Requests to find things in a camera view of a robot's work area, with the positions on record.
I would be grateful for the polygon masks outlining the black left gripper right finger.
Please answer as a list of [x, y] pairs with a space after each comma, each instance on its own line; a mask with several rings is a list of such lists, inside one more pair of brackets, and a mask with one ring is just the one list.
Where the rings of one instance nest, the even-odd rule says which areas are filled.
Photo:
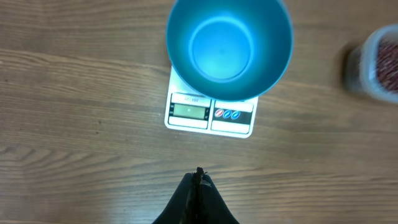
[[201, 167], [196, 172], [197, 221], [206, 224], [239, 224], [211, 177]]

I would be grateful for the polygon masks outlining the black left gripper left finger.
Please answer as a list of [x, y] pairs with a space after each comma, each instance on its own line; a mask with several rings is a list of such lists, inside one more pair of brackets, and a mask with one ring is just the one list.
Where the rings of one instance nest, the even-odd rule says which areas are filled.
[[153, 224], [179, 224], [186, 207], [188, 193], [192, 186], [192, 173], [186, 173], [167, 203], [162, 213]]

